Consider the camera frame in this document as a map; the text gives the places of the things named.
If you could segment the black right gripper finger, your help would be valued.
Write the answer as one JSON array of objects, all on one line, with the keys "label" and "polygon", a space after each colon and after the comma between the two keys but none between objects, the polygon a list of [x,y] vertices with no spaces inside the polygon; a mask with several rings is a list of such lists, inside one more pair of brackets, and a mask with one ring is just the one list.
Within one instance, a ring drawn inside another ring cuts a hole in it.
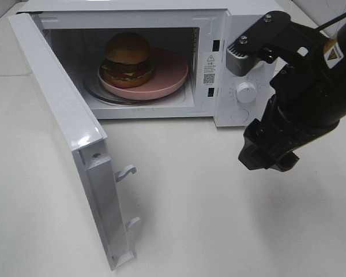
[{"label": "black right gripper finger", "polygon": [[264,126],[255,119],[244,131],[244,146],[239,153],[239,161],[248,170],[273,169],[288,171],[299,161],[291,149],[282,148],[282,135]]},{"label": "black right gripper finger", "polygon": [[262,59],[262,49],[275,40],[290,22],[291,16],[286,12],[271,11],[263,15],[227,46],[227,69],[239,77],[248,74]]}]

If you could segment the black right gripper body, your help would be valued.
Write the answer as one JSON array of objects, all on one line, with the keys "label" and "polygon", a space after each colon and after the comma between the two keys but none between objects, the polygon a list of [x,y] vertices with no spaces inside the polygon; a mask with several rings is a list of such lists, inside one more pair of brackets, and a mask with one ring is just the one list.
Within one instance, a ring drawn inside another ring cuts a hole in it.
[{"label": "black right gripper body", "polygon": [[268,44],[286,61],[270,84],[276,93],[265,110],[265,126],[281,140],[313,140],[346,115],[346,24],[329,39],[291,24]]}]

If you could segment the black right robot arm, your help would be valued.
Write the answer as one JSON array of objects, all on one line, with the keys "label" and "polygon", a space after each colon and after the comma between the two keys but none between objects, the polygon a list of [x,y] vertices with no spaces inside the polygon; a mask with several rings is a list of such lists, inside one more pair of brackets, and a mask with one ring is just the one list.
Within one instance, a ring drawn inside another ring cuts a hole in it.
[{"label": "black right robot arm", "polygon": [[226,66],[244,76],[259,61],[281,58],[275,93],[261,119],[245,129],[239,160],[249,169],[288,171],[294,150],[331,132],[346,115],[346,23],[334,38],[272,11],[227,47]]}]

